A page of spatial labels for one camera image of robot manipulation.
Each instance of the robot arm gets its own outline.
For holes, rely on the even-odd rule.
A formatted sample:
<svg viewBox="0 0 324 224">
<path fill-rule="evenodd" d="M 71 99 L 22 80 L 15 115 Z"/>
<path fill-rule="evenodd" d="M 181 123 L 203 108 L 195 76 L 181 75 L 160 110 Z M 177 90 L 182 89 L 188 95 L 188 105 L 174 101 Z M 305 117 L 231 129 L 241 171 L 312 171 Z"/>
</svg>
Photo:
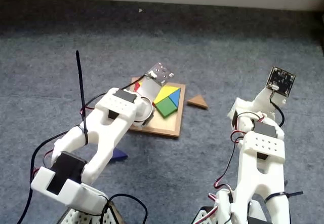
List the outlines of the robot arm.
<svg viewBox="0 0 324 224">
<path fill-rule="evenodd" d="M 241 140 L 233 141 L 240 149 L 237 187 L 233 192 L 226 189 L 217 192 L 214 205 L 217 211 L 208 223 L 270 223 L 252 196 L 259 194 L 266 200 L 274 193 L 285 191 L 285 134 L 275 122 L 274 112 L 275 106 L 285 105 L 294 79 L 293 74 L 274 67 L 266 87 L 253 101 L 235 100 L 228 116 L 234 132 L 242 134 Z M 272 224 L 290 223 L 286 195 L 270 198 L 266 206 Z M 202 223 L 203 219 L 196 218 L 193 223 Z"/>
<path fill-rule="evenodd" d="M 72 154 L 86 145 L 81 123 L 54 143 L 51 169 L 41 167 L 31 188 L 72 209 L 101 214 L 106 195 L 90 185 L 108 164 L 113 149 L 129 127 L 132 124 L 142 126 L 152 117 L 152 101 L 172 76 L 159 63 L 146 73 L 138 92 L 110 89 L 86 117 L 88 142 L 98 144 L 93 158 L 87 163 Z"/>
</svg>

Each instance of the circuit board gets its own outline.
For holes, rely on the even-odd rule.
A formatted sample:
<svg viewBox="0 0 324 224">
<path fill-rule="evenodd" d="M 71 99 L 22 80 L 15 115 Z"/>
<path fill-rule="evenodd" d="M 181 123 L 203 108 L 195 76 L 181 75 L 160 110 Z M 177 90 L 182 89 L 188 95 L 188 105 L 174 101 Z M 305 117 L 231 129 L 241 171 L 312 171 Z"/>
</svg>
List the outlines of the circuit board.
<svg viewBox="0 0 324 224">
<path fill-rule="evenodd" d="M 266 88 L 288 97 L 293 86 L 295 75 L 281 68 L 273 67 Z"/>
<path fill-rule="evenodd" d="M 157 63 L 153 68 L 145 73 L 147 76 L 155 79 L 160 85 L 164 86 L 167 81 L 173 77 L 173 73 L 168 70 L 162 63 Z"/>
</svg>

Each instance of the blue piece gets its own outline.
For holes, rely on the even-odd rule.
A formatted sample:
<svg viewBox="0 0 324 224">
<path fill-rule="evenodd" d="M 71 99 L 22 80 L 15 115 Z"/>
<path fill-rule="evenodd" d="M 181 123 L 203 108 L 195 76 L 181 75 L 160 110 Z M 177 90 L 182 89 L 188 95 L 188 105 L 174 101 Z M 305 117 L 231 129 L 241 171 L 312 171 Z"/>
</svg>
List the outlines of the blue piece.
<svg viewBox="0 0 324 224">
<path fill-rule="evenodd" d="M 109 162 L 111 161 L 122 161 L 124 159 L 126 159 L 128 156 L 126 155 L 126 153 L 122 152 L 121 150 L 118 150 L 117 148 L 113 149 L 113 154 L 112 154 L 112 158 L 110 159 Z"/>
<path fill-rule="evenodd" d="M 179 106 L 179 100 L 180 100 L 180 89 L 176 90 L 174 93 L 172 93 L 169 98 L 172 100 L 172 102 L 174 103 L 174 105 L 176 107 Z"/>
</svg>

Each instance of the yellow triangle piece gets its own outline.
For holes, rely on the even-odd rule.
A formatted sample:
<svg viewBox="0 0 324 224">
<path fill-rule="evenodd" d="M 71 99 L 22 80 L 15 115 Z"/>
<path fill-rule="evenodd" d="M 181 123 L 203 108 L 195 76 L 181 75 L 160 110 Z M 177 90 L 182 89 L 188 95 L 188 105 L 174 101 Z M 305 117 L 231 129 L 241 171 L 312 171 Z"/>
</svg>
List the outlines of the yellow triangle piece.
<svg viewBox="0 0 324 224">
<path fill-rule="evenodd" d="M 170 96 L 173 92 L 177 91 L 178 89 L 178 87 L 174 86 L 163 86 L 153 103 L 158 104 L 160 101 Z"/>
</svg>

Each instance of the brown triangle piece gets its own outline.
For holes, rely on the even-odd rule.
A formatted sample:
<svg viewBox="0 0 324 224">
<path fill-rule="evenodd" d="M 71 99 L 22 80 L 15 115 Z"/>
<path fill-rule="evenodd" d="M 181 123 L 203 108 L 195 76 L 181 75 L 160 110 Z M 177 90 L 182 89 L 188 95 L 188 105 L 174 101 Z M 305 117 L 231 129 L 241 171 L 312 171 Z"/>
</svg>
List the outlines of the brown triangle piece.
<svg viewBox="0 0 324 224">
<path fill-rule="evenodd" d="M 190 99 L 189 101 L 187 101 L 188 105 L 193 105 L 193 106 L 197 106 L 203 109 L 207 109 L 208 105 L 205 102 L 205 100 L 203 99 L 203 97 L 201 95 L 197 95 L 195 97 L 193 97 L 192 99 Z"/>
</svg>

